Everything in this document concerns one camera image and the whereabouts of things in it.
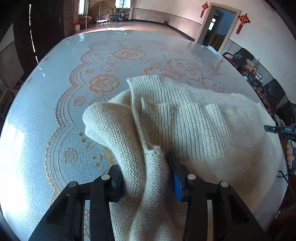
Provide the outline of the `person's right hand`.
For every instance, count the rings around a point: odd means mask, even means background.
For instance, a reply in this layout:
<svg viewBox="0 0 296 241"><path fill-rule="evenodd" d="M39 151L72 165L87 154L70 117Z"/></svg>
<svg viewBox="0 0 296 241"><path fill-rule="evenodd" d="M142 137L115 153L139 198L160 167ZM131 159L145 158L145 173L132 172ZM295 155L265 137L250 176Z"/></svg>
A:
<svg viewBox="0 0 296 241"><path fill-rule="evenodd" d="M294 156L293 156L293 149L296 148L295 142L289 140L287 143L287 165L290 166L292 162L294 161Z"/></svg>

